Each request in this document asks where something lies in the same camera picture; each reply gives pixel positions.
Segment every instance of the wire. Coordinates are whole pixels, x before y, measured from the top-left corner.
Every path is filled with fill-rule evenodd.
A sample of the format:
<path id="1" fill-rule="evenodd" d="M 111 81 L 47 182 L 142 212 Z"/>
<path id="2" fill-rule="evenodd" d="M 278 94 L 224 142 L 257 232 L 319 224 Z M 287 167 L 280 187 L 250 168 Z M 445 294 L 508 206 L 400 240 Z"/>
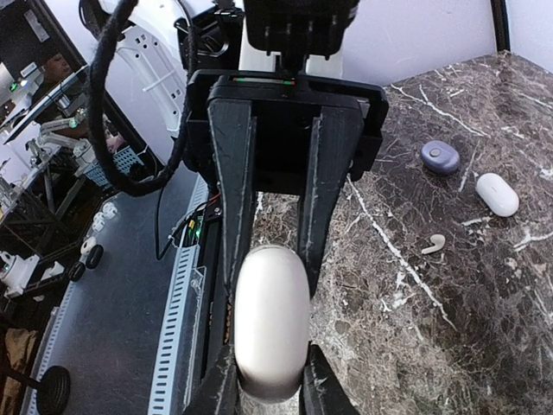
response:
<path id="1" fill-rule="evenodd" d="M 209 200 L 209 203 L 208 203 L 208 206 L 212 206 L 213 204 L 215 204 L 215 202 L 221 197 L 221 193 L 217 193 L 214 197 L 212 197 L 210 200 Z"/>
<path id="2" fill-rule="evenodd" d="M 192 14 L 190 13 L 190 10 L 188 10 L 186 2 L 184 0 L 177 0 L 177 1 L 181 6 L 182 12 L 184 13 L 184 16 L 187 18 L 187 21 L 188 21 L 187 77 L 188 77 L 188 80 L 190 80 L 194 72 L 196 72 L 196 70 L 198 69 L 198 54 L 199 54 L 198 32 L 196 30 L 196 27 L 194 26 Z"/>
<path id="3" fill-rule="evenodd" d="M 181 163 L 182 153 L 188 140 L 186 121 L 189 112 L 188 99 L 185 99 L 178 138 L 171 151 L 167 166 L 162 169 L 158 176 L 144 182 L 135 182 L 118 170 L 113 162 L 111 153 L 107 149 L 102 122 L 104 115 L 105 80 L 116 52 L 118 38 L 137 3 L 138 0 L 121 0 L 105 25 L 104 31 L 100 36 L 94 61 L 90 67 L 87 112 L 90 141 L 100 167 L 115 189 L 135 197 L 144 196 L 163 188 L 173 177 L 173 174 Z M 194 54 L 189 54 L 188 56 L 192 64 L 191 68 L 195 68 L 193 56 Z"/>
<path id="4" fill-rule="evenodd" d="M 178 247 L 174 244 L 174 242 L 175 242 L 176 239 L 181 238 L 179 233 L 182 230 L 184 230 L 185 228 L 189 227 L 190 224 L 192 223 L 192 221 L 194 222 L 194 224 L 197 223 L 198 222 L 198 215 L 200 214 L 202 209 L 204 209 L 207 205 L 207 202 L 201 203 L 191 214 L 186 214 L 185 216 L 183 216 L 179 220 L 179 222 L 177 222 L 176 227 L 174 227 L 173 230 L 171 231 L 171 234 L 168 236 L 167 243 L 165 244 L 163 249 L 160 251 L 159 212 L 160 212 L 160 207 L 161 207 L 161 204 L 162 204 L 162 197 L 163 197 L 163 192 L 164 191 L 165 191 L 165 188 L 162 188 L 159 192 L 159 196 L 157 197 L 156 220 L 155 220 L 155 224 L 154 224 L 154 238 L 155 238 L 155 241 L 156 241 L 156 259 L 158 261 L 162 260 L 165 257 L 165 255 L 168 252 L 168 249 L 171 247 L 171 244 L 173 244 L 175 247 Z M 183 242 L 184 242 L 184 244 L 183 244 L 184 246 L 191 246 L 192 243 L 194 243 L 194 240 L 190 241 L 190 239 L 188 238 L 188 235 L 185 234 L 185 239 L 184 239 Z"/>
<path id="5" fill-rule="evenodd" d="M 83 10 L 83 0 L 79 1 L 79 19 L 80 19 L 80 24 L 82 24 L 85 27 L 85 29 L 90 32 L 91 30 L 89 29 L 88 24 L 85 21 L 85 11 Z"/>

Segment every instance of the blue basket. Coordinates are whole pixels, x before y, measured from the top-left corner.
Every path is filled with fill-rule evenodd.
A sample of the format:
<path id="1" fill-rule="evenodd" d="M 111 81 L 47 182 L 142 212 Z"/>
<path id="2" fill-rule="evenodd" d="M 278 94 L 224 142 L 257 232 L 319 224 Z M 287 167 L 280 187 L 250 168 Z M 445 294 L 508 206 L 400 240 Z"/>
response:
<path id="1" fill-rule="evenodd" d="M 118 151 L 117 154 L 113 156 L 113 162 L 117 166 L 118 170 L 126 175 L 130 173 L 130 168 L 134 164 L 138 163 L 144 166 L 142 160 L 138 158 L 137 154 L 130 147 L 126 147 Z M 90 166 L 85 171 L 85 176 L 95 182 L 101 188 L 110 186 L 110 183 L 105 177 L 104 171 L 97 164 Z"/>

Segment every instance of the dark marble countertop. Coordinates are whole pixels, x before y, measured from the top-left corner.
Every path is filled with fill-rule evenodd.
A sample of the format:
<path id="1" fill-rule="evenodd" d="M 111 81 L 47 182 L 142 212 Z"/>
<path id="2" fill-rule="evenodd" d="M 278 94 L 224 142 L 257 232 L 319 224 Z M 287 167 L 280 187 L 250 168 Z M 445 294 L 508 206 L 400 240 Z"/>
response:
<path id="1" fill-rule="evenodd" d="M 386 91 L 378 160 L 334 214 L 314 341 L 362 414 L 553 413 L 553 75 L 500 54 Z M 423 167 L 434 139 L 461 153 L 456 175 Z M 513 217 L 475 193 L 488 172 L 517 191 Z M 295 233 L 295 200 L 260 196 L 255 244 Z M 422 255 L 435 233 L 445 248 Z"/>

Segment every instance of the black cable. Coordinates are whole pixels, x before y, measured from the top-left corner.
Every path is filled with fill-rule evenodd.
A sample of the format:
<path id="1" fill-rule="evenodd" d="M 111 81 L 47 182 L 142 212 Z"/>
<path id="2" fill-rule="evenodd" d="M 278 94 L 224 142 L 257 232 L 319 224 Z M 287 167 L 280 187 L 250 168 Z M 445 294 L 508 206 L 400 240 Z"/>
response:
<path id="1" fill-rule="evenodd" d="M 88 27 L 88 24 L 85 21 L 85 15 L 83 10 L 83 0 L 79 1 L 79 19 L 80 19 L 80 24 L 82 24 L 86 30 L 91 32 L 90 28 Z"/>
<path id="2" fill-rule="evenodd" d="M 115 55 L 119 36 L 137 4 L 138 0 L 121 0 L 102 31 L 98 49 L 89 72 L 87 112 L 90 141 L 105 176 L 115 189 L 135 197 L 155 192 L 168 183 L 181 163 L 182 153 L 188 139 L 188 129 L 186 127 L 188 100 L 185 98 L 179 136 L 175 141 L 167 166 L 159 176 L 145 182 L 131 180 L 118 170 L 111 153 L 107 149 L 103 128 L 105 80 Z"/>
<path id="3" fill-rule="evenodd" d="M 160 246 L 159 246 L 159 242 L 160 242 L 159 241 L 159 211 L 160 211 L 160 207 L 162 205 L 162 197 L 163 197 L 164 190 L 165 190 L 165 188 L 162 188 L 160 190 L 159 196 L 157 198 L 156 220 L 155 220 L 155 223 L 154 223 L 154 238 L 156 240 L 156 259 L 158 261 L 162 260 L 165 257 L 165 254 L 167 253 L 167 251 L 171 247 L 171 244 L 172 244 L 174 239 L 178 239 L 178 240 L 181 239 L 181 236 L 179 236 L 179 232 L 182 231 L 183 229 L 185 229 L 186 227 L 188 227 L 191 220 L 197 220 L 198 214 L 200 213 L 201 209 L 203 209 L 207 205 L 207 202 L 206 203 L 201 203 L 185 220 L 182 220 L 177 225 L 177 227 L 171 232 L 167 243 L 165 244 L 162 251 L 160 252 L 160 250 L 159 250 L 160 249 Z M 186 237 L 187 237 L 187 235 L 185 235 L 184 246 L 187 246 L 187 243 L 188 243 L 188 240 L 186 239 Z"/>
<path id="4" fill-rule="evenodd" d="M 190 11 L 187 8 L 187 5 L 184 0 L 178 0 L 179 5 L 181 6 L 182 12 L 184 13 L 184 16 L 187 18 L 188 21 L 188 72 L 187 77 L 188 80 L 192 78 L 192 75 L 196 70 L 198 69 L 198 50 L 199 50 L 199 42 L 198 42 L 198 32 L 196 31 L 196 27 L 194 26 L 194 22 L 192 20 L 192 15 L 190 14 Z"/>
<path id="5" fill-rule="evenodd" d="M 511 50 L 509 36 L 509 16 L 505 0 L 492 0 L 493 26 L 495 28 L 495 42 L 498 52 Z"/>

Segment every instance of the table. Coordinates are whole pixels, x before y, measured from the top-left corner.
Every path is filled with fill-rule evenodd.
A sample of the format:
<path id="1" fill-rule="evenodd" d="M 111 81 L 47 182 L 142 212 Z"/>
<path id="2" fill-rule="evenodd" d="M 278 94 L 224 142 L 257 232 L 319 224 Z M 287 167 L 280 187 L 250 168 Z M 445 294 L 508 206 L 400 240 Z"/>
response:
<path id="1" fill-rule="evenodd" d="M 378 160 L 334 213 L 314 341 L 361 414 L 552 413 L 553 76 L 503 53 L 386 91 Z M 433 139 L 461 153 L 458 174 L 423 167 Z M 475 194 L 488 172 L 518 192 L 513 217 Z M 294 246 L 295 200 L 259 209 L 255 243 Z M 446 247 L 424 256 L 434 233 Z"/>
<path id="2" fill-rule="evenodd" d="M 186 213 L 197 175 L 181 167 L 163 196 L 160 235 Z M 54 365 L 72 376 L 67 413 L 147 413 L 175 251 L 157 262 L 157 194 L 112 198 L 119 213 L 97 235 L 99 267 L 70 283 L 33 375 Z M 22 413 L 34 414 L 30 393 Z"/>

